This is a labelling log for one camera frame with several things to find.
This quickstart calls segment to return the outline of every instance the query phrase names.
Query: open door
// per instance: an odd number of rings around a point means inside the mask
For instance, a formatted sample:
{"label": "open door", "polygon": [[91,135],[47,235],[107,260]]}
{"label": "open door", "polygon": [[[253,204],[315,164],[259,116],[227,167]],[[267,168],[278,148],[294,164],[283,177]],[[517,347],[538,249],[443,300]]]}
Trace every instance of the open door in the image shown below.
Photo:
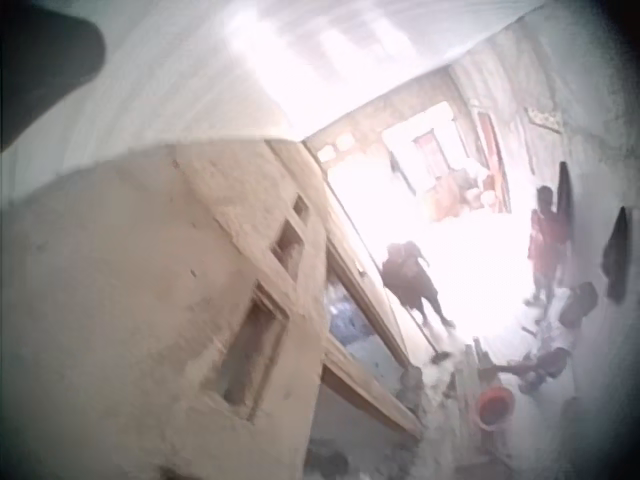
{"label": "open door", "polygon": [[493,120],[488,113],[479,112],[478,122],[480,130],[484,138],[485,153],[487,162],[489,163],[489,171],[494,179],[494,189],[498,197],[498,212],[511,212],[511,204],[509,202],[509,185],[507,183],[507,175],[502,160],[502,152],[496,131],[493,126]]}

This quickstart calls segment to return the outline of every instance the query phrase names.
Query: wall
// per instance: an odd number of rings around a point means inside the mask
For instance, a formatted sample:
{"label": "wall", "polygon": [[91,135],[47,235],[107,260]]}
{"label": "wall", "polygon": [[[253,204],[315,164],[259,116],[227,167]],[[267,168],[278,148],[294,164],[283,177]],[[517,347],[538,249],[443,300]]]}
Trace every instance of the wall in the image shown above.
{"label": "wall", "polygon": [[476,159],[484,158],[469,110],[447,69],[430,72],[391,90],[310,135],[305,143],[317,153],[325,145],[335,144],[341,134],[350,132],[363,151],[382,152],[381,155],[386,157],[382,143],[384,130],[443,101],[451,105],[469,155]]}
{"label": "wall", "polygon": [[[556,188],[558,163],[568,162],[575,202],[569,279],[591,280],[601,293],[602,249],[618,209],[640,207],[638,76],[612,32],[584,4],[549,2],[451,67],[474,115],[486,111],[494,119],[517,214],[526,218],[535,187]],[[530,124],[525,107],[558,114],[562,132]],[[632,244],[637,249],[637,239]],[[631,263],[627,299],[616,305],[601,296],[573,360],[576,393],[590,412],[585,460],[602,459],[606,445],[622,446],[637,403],[637,252]]]}
{"label": "wall", "polygon": [[[328,329],[326,234],[310,193],[294,284],[269,251],[302,190],[284,165],[264,142],[158,147],[4,212],[3,439],[31,448],[40,478],[153,479],[161,465],[298,478]],[[256,280],[290,319],[248,421],[205,380]]]}

